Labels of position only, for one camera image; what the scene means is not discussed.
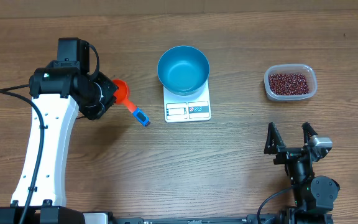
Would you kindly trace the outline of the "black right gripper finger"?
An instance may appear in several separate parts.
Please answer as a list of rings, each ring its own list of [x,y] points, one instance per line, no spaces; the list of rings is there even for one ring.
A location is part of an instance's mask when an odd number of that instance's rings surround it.
[[[264,154],[278,154],[285,149],[285,143],[273,122],[268,124]]]
[[[302,130],[303,130],[303,139],[305,144],[309,143],[309,140],[311,139],[312,136],[317,135],[317,132],[312,128],[312,126],[308,122],[302,124]]]

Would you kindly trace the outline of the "orange scoop with blue handle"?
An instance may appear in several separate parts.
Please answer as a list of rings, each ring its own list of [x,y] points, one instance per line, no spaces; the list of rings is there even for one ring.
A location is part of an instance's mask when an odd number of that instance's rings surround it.
[[[147,127],[150,124],[150,119],[129,99],[131,92],[127,83],[120,79],[115,79],[112,82],[117,86],[117,90],[114,92],[115,104],[124,105],[141,125]]]

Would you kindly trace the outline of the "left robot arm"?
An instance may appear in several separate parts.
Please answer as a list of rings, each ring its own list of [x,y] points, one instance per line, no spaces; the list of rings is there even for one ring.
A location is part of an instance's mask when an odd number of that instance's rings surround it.
[[[75,120],[96,120],[116,102],[118,87],[97,68],[90,72],[94,46],[76,37],[58,41],[57,58],[37,68],[26,85],[30,98],[15,87],[0,89],[32,107],[32,124],[19,183],[0,223],[108,223],[107,213],[67,208],[65,170]]]

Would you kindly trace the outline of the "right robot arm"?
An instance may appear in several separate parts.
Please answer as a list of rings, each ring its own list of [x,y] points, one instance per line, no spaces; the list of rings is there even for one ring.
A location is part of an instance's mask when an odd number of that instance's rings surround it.
[[[316,176],[313,163],[328,155],[333,142],[328,136],[319,135],[305,122],[302,125],[303,145],[286,147],[276,125],[268,124],[264,154],[274,155],[273,163],[283,165],[290,179],[290,186],[265,199],[257,211],[258,223],[332,223],[334,201],[340,185],[326,176]],[[271,199],[292,191],[294,206],[288,206],[276,215],[262,215],[261,210]]]

